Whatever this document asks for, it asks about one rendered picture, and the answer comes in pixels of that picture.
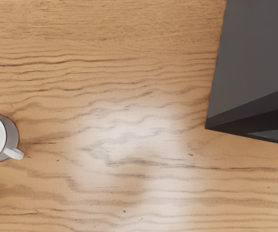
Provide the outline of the dark grey oven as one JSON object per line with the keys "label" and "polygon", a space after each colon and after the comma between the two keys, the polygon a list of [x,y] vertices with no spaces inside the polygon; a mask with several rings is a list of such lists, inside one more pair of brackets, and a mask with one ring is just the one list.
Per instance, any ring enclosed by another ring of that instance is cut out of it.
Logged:
{"label": "dark grey oven", "polygon": [[278,143],[278,0],[227,0],[205,127]]}

